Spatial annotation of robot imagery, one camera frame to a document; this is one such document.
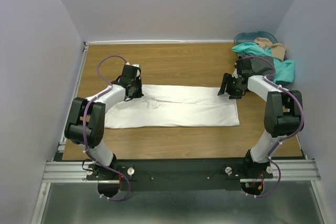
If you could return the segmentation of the white t shirt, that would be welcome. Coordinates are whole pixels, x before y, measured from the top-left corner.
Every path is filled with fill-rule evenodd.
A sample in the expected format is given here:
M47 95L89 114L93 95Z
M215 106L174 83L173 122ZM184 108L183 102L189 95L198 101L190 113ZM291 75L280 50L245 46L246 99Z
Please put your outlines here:
M218 88L144 84L143 97L106 104L104 126L109 129L139 127L238 126L235 100L218 96Z

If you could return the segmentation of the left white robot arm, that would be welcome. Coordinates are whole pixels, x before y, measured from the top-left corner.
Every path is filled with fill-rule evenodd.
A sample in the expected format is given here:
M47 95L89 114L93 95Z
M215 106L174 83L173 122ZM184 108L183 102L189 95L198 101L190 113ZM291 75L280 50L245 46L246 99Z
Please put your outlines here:
M73 99L64 135L96 164L110 169L117 168L117 158L103 141L105 114L124 101L138 99L142 94L141 68L126 63L122 74L97 94Z

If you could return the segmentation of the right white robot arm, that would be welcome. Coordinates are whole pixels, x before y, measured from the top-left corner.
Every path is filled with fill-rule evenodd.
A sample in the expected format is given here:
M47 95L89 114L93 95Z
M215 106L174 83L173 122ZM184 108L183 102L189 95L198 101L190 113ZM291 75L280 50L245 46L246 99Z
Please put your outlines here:
M265 57L243 57L236 60L233 74L223 75L218 92L218 96L227 94L229 99L238 100L250 91L266 103L265 130L257 144L248 150L241 165L240 170L246 177L255 177L265 171L279 146L304 127L302 94L274 83L275 75L274 64Z

